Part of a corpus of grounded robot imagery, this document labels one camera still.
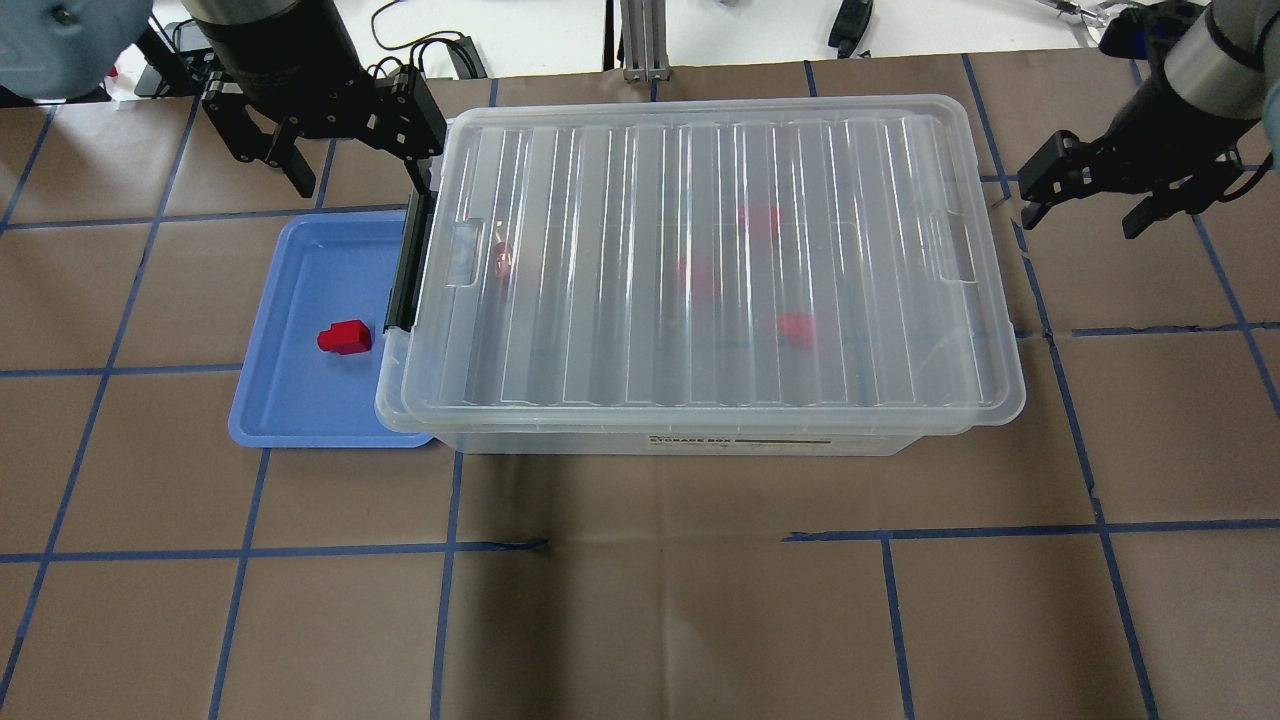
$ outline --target bolt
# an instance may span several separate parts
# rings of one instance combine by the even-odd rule
[[[73,26],[76,24],[76,15],[61,5],[55,5],[52,10],[49,12],[54,17],[58,24]]]

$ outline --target black connector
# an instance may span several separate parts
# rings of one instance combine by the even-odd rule
[[[453,60],[453,69],[463,79],[479,79],[489,77],[480,61],[480,51],[470,35],[461,35],[449,44],[449,59]]]
[[[849,58],[858,50],[858,44],[863,41],[872,22],[874,4],[874,0],[841,1],[836,23],[831,26],[831,37],[827,38],[827,46],[836,49],[837,58]]]

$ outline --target white floor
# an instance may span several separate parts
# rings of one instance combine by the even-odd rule
[[[384,0],[337,0],[361,60],[387,55],[374,45],[370,14]],[[716,65],[835,58],[827,33],[838,0],[668,0],[668,54],[673,65]],[[169,23],[188,15],[178,0],[157,0]],[[403,42],[436,29],[475,38],[495,77],[582,73],[600,69],[603,0],[403,0],[379,19],[384,42]],[[1036,0],[878,0],[859,50],[872,55],[929,55],[1089,42],[1078,20]],[[118,68],[120,95],[133,87],[143,61],[129,49]],[[433,47],[429,74],[452,77],[443,47]]]

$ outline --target blue plastic tray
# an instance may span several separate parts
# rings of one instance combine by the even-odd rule
[[[284,227],[257,309],[232,414],[248,447],[417,447],[431,436],[389,430],[374,396],[383,320],[403,213],[306,215]],[[316,334],[360,319],[374,348],[323,352]]]

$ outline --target metal post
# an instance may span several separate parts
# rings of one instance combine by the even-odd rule
[[[667,79],[667,0],[620,0],[622,77],[630,82]]]

